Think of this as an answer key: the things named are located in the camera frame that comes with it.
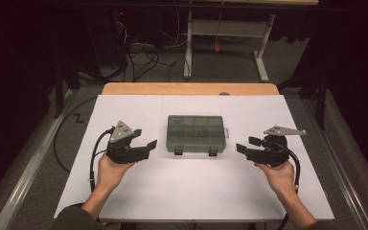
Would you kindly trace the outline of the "white paper sheet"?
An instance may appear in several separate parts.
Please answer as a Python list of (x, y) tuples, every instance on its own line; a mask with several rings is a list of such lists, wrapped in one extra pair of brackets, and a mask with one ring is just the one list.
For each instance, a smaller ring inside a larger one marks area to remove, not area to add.
[[(228, 130), (226, 148), (213, 157), (166, 148), (171, 115), (218, 115)], [(101, 95), (82, 139), (58, 208), (84, 202), (90, 195), (93, 150), (108, 142), (104, 131), (123, 121), (141, 129), (135, 147), (157, 146), (135, 164), (100, 214), (103, 220), (132, 221), (275, 221), (285, 210), (263, 172), (236, 150), (251, 136), (295, 123), (283, 96), (127, 96)]]

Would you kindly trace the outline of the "person's left hand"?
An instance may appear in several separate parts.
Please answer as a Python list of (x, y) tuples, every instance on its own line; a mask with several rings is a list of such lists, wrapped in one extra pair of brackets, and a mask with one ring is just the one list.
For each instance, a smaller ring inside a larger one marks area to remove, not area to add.
[(122, 181), (126, 172), (133, 163), (117, 164), (106, 154), (99, 160), (99, 172), (96, 188), (102, 191), (112, 192)]

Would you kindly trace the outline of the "grey transparent compartment box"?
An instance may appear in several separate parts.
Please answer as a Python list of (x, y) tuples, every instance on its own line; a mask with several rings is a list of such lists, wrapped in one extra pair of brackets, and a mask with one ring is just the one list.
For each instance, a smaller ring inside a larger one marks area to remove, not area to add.
[(166, 146), (168, 152), (205, 152), (217, 156), (226, 148), (225, 128), (221, 116), (170, 115)]

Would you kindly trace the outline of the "person's right hand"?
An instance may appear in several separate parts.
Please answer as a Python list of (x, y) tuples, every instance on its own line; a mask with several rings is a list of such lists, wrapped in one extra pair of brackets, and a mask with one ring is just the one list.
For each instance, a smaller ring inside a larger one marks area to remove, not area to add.
[(277, 196), (295, 194), (294, 168), (288, 161), (275, 168), (260, 163), (257, 164), (257, 167), (264, 172), (270, 188)]

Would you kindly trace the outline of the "white metal frame desk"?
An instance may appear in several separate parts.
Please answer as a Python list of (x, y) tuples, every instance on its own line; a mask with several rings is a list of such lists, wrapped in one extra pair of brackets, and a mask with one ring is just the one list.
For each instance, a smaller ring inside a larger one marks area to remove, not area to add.
[[(188, 3), (191, 7), (206, 5), (208, 7), (309, 7), (317, 6), (319, 0), (179, 0)], [(194, 11), (188, 12), (186, 51), (184, 57), (183, 77), (188, 80), (193, 70), (193, 36), (209, 35), (214, 38), (215, 49), (220, 49), (219, 39), (223, 36), (258, 38), (261, 43), (258, 49), (252, 52), (260, 81), (269, 82), (263, 55), (268, 42), (276, 13), (270, 13), (265, 19), (223, 19), (223, 11), (211, 19), (193, 18)]]

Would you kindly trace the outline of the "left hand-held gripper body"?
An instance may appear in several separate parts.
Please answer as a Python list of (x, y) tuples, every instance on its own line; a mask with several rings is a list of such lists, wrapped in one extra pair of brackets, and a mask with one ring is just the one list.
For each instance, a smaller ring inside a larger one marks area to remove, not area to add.
[(122, 121), (115, 126), (109, 138), (106, 155), (117, 164), (126, 164), (139, 162), (149, 158), (149, 150), (147, 147), (133, 148), (130, 144), (133, 139), (129, 135), (133, 133), (133, 129)]

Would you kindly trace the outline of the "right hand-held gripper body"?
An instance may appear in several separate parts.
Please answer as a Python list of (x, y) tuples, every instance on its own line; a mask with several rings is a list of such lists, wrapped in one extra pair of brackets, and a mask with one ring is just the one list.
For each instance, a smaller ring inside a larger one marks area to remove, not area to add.
[(269, 167), (278, 167), (292, 158), (296, 165), (299, 160), (295, 153), (288, 148), (288, 135), (306, 135), (305, 130), (292, 129), (282, 126), (273, 126), (264, 131), (262, 140), (263, 149), (248, 149), (246, 159), (254, 163), (266, 164)]

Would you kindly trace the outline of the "wooden table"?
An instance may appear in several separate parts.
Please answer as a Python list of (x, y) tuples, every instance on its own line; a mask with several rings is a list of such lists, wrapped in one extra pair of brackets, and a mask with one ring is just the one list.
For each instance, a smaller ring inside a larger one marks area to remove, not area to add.
[(206, 83), (206, 82), (111, 82), (103, 95), (278, 95), (272, 83)]

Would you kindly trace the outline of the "aluminium floor rail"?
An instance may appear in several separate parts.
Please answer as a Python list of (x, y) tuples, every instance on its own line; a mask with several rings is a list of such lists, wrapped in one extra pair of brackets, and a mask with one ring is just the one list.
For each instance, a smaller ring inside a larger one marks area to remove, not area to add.
[(329, 136), (316, 121), (314, 106), (309, 100), (303, 100), (302, 104), (306, 111), (309, 113), (310, 121), (315, 127), (315, 132), (319, 135), (321, 143), (326, 150), (328, 161), (332, 165), (333, 174), (338, 183), (340, 191), (343, 194), (344, 199), (350, 209), (350, 212), (355, 219), (356, 225), (358, 226), (359, 230), (368, 230), (368, 215), (362, 206), (356, 189), (352, 185), (348, 175), (343, 169), (343, 165), (336, 155), (336, 151), (331, 144)]
[(16, 185), (14, 186), (5, 206), (2, 208), (0, 213), (0, 230), (9, 230), (21, 204), (32, 187), (51, 142), (53, 141), (54, 136), (59, 129), (59, 125), (64, 119), (65, 111), (69, 108), (77, 93), (77, 90), (71, 89), (65, 93), (63, 98), (63, 111), (59, 113), (57, 118), (53, 118), (49, 122), (50, 128), (44, 134), (38, 148), (33, 151), (33, 155), (31, 156), (26, 168), (23, 170)]

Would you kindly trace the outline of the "black computer tower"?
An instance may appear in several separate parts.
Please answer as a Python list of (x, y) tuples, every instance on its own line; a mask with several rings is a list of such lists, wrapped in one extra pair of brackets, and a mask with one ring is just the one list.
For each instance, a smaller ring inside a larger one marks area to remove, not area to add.
[(84, 12), (95, 56), (100, 67), (116, 69), (121, 64), (121, 50), (117, 47), (112, 11), (90, 9)]

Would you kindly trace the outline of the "black metal stand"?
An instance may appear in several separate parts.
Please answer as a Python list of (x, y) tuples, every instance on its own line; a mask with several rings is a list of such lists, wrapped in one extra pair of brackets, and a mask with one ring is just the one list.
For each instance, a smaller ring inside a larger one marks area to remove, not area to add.
[(75, 66), (67, 59), (61, 58), (55, 68), (55, 92), (56, 92), (56, 112), (57, 119), (64, 106), (63, 85), (66, 84), (71, 90), (81, 88), (81, 83)]
[(302, 99), (316, 99), (315, 120), (319, 127), (324, 130), (324, 114), (326, 108), (326, 92), (327, 92), (327, 71), (324, 69), (313, 69), (303, 74), (296, 75), (289, 80), (285, 80), (277, 85), (279, 91), (290, 88), (299, 87), (299, 96)]

